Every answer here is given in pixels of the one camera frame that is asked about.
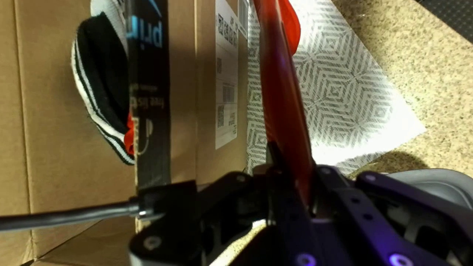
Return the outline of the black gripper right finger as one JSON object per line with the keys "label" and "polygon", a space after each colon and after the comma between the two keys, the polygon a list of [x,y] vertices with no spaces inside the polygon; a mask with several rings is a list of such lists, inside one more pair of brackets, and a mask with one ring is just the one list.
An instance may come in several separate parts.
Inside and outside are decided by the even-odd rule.
{"label": "black gripper right finger", "polygon": [[350,226],[362,264],[466,266],[466,208],[386,174],[349,183],[321,165],[316,180],[333,214]]}

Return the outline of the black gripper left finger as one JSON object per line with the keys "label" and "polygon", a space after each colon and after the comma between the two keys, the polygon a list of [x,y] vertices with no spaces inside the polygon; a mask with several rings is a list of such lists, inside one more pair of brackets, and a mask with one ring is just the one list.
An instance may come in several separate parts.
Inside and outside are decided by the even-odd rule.
{"label": "black gripper left finger", "polygon": [[210,266],[263,220],[266,227],[231,266],[296,266],[291,226],[301,202],[296,187],[301,158],[272,142],[272,161],[251,174],[229,171],[204,189],[192,181],[146,189],[139,205],[155,218],[129,244],[132,266]]}

